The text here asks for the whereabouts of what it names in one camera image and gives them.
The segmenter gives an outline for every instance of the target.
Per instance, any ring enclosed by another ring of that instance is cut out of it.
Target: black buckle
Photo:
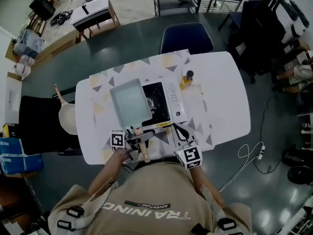
[[[82,216],[84,214],[85,210],[80,207],[80,206],[72,206],[70,208],[68,208],[67,210],[67,215],[75,217],[75,218],[79,218],[80,216]]]
[[[75,231],[75,229],[72,228],[72,223],[68,221],[64,221],[64,220],[59,220],[57,222],[57,227],[65,229],[65,230],[69,230],[71,232]]]
[[[235,220],[225,217],[225,218],[221,218],[218,222],[217,225],[223,230],[223,231],[227,231],[227,230],[231,230],[237,227],[237,224],[235,222]]]

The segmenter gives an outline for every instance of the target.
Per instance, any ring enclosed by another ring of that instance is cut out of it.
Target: portable gas stove
[[[148,81],[142,85],[142,88],[152,113],[152,119],[142,123],[144,130],[187,121],[179,85],[175,77]]]

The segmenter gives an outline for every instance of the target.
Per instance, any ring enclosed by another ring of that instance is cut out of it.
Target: wooden handle
[[[135,135],[140,135],[143,134],[143,129],[142,128],[136,128],[134,129]],[[140,143],[139,144],[143,159],[146,163],[150,162],[151,159],[149,157],[148,151],[147,151],[147,147],[145,143]]]
[[[57,95],[58,95],[59,100],[61,101],[61,104],[62,105],[67,104],[67,102],[62,98],[61,93],[59,92],[59,89],[56,84],[54,85],[54,89],[57,92]]]

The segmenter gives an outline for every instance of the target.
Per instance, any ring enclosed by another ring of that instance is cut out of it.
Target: forearm
[[[106,192],[110,186],[116,181],[121,166],[123,164],[123,158],[119,158],[114,164],[107,164],[100,171],[100,173],[92,181],[88,193],[94,195],[99,189],[101,190],[97,193],[97,196],[102,195]]]
[[[200,192],[202,185],[208,188],[211,192],[213,198],[218,203],[218,205],[223,208],[225,206],[225,202],[220,195],[219,191],[208,181],[206,178],[206,174],[203,171],[201,166],[190,169],[191,177],[194,181],[195,188],[197,192]]]

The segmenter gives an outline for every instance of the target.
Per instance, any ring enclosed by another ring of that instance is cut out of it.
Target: pan handle
[[[67,104],[67,102],[62,98],[61,93],[60,93],[60,91],[59,91],[59,89],[58,89],[58,87],[57,87],[56,84],[54,84],[54,89],[55,89],[55,91],[57,92],[57,95],[58,95],[58,97],[59,97],[59,100],[61,101],[61,104],[62,104],[62,105]]]

